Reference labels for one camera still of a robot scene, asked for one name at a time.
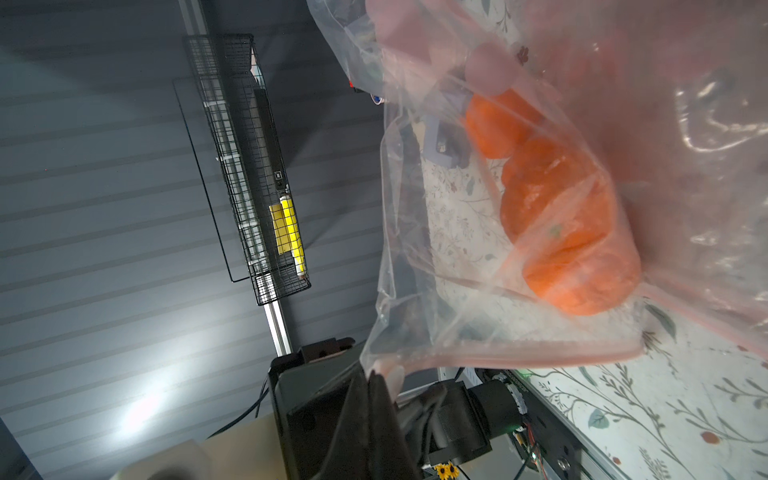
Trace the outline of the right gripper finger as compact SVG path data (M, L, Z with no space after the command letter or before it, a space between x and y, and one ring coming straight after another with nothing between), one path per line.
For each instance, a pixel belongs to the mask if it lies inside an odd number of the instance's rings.
M316 479L418 479L382 375L352 377L334 436Z

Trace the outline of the clear pink-dotted zip-top bag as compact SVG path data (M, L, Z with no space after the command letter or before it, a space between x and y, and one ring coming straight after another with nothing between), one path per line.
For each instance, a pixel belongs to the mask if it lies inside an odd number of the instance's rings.
M367 373L640 355L651 300L767 351L763 1L312 1L384 100Z

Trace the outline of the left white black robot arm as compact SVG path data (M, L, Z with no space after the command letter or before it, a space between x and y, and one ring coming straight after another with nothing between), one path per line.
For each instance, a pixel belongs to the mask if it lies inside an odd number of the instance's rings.
M437 405L428 409L427 420L415 432L417 461L437 466L463 464L492 450L491 441L512 433L523 424L523 415L507 386L491 380L468 388L443 381Z

